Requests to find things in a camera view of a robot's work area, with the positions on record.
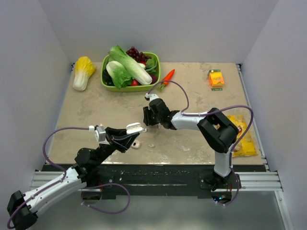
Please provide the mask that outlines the white earbud charging case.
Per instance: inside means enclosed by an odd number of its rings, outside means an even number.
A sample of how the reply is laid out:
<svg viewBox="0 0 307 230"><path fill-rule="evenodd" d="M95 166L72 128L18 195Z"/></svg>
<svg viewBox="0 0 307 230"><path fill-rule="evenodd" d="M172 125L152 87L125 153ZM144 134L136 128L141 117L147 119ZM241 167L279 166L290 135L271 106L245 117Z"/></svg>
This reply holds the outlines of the white earbud charging case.
<svg viewBox="0 0 307 230"><path fill-rule="evenodd" d="M142 131L143 131L143 128L141 126L141 123L139 122L131 123L126 126L126 134L134 134L137 132L140 133Z"/></svg>

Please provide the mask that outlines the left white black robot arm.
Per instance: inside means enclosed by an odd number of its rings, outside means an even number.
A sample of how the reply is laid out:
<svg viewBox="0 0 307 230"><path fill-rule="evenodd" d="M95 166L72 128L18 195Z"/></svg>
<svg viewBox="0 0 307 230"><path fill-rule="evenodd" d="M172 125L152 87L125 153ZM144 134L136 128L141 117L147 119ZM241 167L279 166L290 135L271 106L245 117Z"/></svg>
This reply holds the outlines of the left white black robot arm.
<svg viewBox="0 0 307 230"><path fill-rule="evenodd" d="M126 152L143 128L140 123L132 123L124 129L89 126L85 130L94 134L98 147L81 148L77 152L75 163L68 169L52 162L46 154L46 148L42 148L46 161L62 173L37 189L25 193L16 191L11 195L7 206L10 215L8 229L26 230L37 222L38 213L52 204L79 189L96 187L99 184L98 171L101 163L114 151Z"/></svg>

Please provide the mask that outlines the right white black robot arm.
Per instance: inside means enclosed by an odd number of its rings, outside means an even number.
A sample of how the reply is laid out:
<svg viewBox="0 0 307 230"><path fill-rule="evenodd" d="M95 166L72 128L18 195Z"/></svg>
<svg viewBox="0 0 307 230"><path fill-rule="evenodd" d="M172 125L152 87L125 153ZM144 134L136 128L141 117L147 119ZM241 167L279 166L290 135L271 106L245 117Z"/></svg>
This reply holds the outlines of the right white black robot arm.
<svg viewBox="0 0 307 230"><path fill-rule="evenodd" d="M145 99L149 102L143 108L145 125L160 124L165 129L200 131L215 152L214 184L219 188L229 185L232 169L230 153L239 134L238 128L217 108L203 113L186 114L179 110L169 110L156 94L147 93Z"/></svg>

